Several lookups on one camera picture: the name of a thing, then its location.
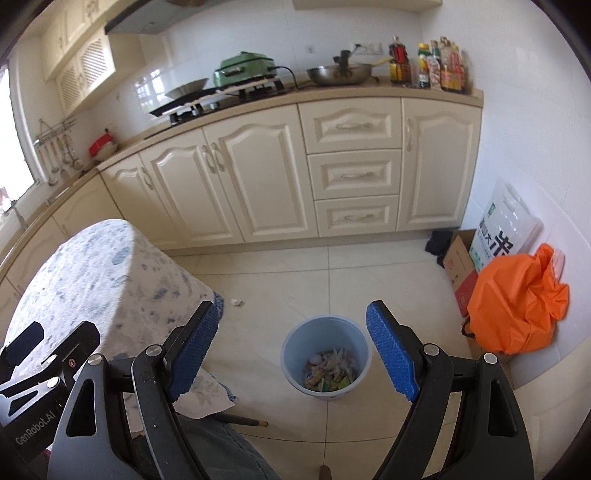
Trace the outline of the clear plastic bag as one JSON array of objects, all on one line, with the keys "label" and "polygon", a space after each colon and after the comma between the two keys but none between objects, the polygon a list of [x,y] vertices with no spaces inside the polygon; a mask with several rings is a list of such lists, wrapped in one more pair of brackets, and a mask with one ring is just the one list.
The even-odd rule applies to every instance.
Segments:
[{"label": "clear plastic bag", "polygon": [[315,355],[318,363],[308,362],[305,371],[308,375],[321,372],[324,376],[336,377],[339,375],[349,375],[356,377],[358,375],[358,366],[356,358],[348,350],[328,350]]}]

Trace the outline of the green snack bag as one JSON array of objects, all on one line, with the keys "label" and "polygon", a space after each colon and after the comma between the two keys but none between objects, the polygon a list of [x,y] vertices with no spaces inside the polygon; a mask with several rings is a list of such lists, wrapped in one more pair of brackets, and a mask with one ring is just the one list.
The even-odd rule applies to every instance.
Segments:
[{"label": "green snack bag", "polygon": [[349,385],[354,383],[355,380],[356,380],[355,377],[352,377],[349,375],[339,375],[336,377],[325,377],[325,378],[322,378],[322,381],[320,383],[318,383],[318,386],[321,387],[322,393],[329,393],[329,392],[335,392],[335,391],[345,389],[346,387],[349,387]]}]

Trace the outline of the blue plastic trash bin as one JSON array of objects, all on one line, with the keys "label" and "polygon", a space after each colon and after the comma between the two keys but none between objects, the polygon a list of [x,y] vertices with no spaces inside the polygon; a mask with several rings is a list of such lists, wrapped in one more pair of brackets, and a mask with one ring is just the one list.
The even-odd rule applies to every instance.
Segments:
[{"label": "blue plastic trash bin", "polygon": [[370,371],[372,350],[360,326],[339,316],[318,316],[287,335],[280,367],[297,391],[332,401],[361,385]]}]

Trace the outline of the cream lower kitchen cabinets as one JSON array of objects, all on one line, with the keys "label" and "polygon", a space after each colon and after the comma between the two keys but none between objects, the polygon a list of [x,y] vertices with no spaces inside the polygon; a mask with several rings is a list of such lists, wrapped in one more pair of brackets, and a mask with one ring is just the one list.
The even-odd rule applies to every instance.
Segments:
[{"label": "cream lower kitchen cabinets", "polygon": [[296,94],[156,135],[75,182],[1,265],[8,324],[43,263],[121,218],[163,250],[398,234],[461,224],[481,97]]}]

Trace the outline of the round table floral tablecloth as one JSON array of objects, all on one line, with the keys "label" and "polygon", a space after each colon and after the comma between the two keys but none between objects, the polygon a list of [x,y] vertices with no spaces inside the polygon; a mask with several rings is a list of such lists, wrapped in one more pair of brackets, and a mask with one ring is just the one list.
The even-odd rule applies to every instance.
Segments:
[{"label": "round table floral tablecloth", "polygon": [[134,357],[163,343],[204,301],[223,306],[221,295],[129,222],[108,219],[76,234],[42,265],[21,296],[5,341],[11,343],[33,322],[44,330],[16,376],[32,374],[83,321],[96,326],[97,351],[107,360]]}]

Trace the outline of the brown cardboard box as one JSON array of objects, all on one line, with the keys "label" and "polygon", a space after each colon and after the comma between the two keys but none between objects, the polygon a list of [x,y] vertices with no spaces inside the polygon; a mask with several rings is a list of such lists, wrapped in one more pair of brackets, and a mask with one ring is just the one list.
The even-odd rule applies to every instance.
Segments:
[{"label": "brown cardboard box", "polygon": [[453,233],[450,247],[443,265],[463,317],[468,316],[468,304],[472,296],[478,273],[469,249],[476,231],[459,230]]}]

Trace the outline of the dark cloth on floor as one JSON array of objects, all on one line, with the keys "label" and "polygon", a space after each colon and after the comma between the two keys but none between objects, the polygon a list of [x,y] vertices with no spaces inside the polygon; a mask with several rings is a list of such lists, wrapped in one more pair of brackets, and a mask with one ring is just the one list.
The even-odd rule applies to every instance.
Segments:
[{"label": "dark cloth on floor", "polygon": [[425,251],[436,257],[437,264],[444,267],[445,256],[451,246],[453,230],[434,230],[426,243]]}]

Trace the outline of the chrome sink faucet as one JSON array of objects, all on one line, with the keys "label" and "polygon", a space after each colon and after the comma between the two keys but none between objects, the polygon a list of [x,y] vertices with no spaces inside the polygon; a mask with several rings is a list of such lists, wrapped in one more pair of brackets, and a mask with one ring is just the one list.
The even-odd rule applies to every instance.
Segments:
[{"label": "chrome sink faucet", "polygon": [[26,230],[28,225],[24,217],[17,209],[17,201],[11,200],[5,187],[0,188],[1,224],[5,224],[12,215],[18,222],[21,230]]}]

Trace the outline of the white rice bag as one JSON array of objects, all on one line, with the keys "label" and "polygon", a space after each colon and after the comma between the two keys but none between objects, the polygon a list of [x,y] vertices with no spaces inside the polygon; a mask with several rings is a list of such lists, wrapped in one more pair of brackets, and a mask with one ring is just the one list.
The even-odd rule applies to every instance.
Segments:
[{"label": "white rice bag", "polygon": [[476,271],[497,257],[527,252],[542,229],[517,191],[498,179],[469,249]]}]

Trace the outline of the red lidded bowl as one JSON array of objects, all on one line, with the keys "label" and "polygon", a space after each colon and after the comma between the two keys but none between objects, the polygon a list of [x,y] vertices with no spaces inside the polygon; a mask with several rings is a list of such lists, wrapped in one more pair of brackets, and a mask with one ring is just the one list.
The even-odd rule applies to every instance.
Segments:
[{"label": "red lidded bowl", "polygon": [[88,148],[90,158],[102,162],[118,150],[118,144],[108,129]]}]

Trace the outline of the black gas stove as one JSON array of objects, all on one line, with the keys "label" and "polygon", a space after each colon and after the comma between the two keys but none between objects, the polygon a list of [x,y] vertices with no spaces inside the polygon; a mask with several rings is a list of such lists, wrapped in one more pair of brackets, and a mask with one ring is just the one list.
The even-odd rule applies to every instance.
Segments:
[{"label": "black gas stove", "polygon": [[287,88],[280,78],[266,78],[221,90],[211,88],[190,93],[154,108],[149,114],[156,119],[166,119],[170,126],[178,126],[226,108],[286,93]]}]

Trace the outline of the cream upper left cabinets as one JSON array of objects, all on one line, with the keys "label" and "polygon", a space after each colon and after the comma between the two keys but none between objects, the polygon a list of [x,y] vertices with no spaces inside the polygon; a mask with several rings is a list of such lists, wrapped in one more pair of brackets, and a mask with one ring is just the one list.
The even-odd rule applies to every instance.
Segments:
[{"label": "cream upper left cabinets", "polygon": [[139,36],[108,34],[108,21],[129,1],[59,1],[41,36],[43,72],[54,81],[65,115],[98,102],[145,65]]}]

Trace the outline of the green electric cooker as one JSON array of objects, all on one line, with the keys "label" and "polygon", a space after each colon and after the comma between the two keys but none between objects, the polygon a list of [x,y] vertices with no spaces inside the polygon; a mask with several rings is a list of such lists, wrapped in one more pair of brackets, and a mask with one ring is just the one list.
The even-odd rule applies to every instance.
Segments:
[{"label": "green electric cooker", "polygon": [[218,89],[224,89],[274,76],[276,64],[273,59],[256,52],[242,51],[221,61],[221,65],[213,72],[212,82]]}]

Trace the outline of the group of condiment bottles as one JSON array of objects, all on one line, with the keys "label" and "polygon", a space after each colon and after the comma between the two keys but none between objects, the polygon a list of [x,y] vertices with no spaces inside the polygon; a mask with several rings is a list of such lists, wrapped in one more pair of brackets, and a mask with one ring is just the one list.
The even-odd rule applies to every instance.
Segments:
[{"label": "group of condiment bottles", "polygon": [[460,48],[447,37],[418,44],[417,68],[420,88],[458,94],[468,91]]}]

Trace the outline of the window with white frame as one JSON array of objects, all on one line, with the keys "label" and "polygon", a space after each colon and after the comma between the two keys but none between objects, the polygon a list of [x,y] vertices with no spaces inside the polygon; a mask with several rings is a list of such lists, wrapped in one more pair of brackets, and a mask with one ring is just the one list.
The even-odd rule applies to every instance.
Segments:
[{"label": "window with white frame", "polygon": [[17,80],[7,62],[1,65],[1,210],[40,184],[25,131]]}]

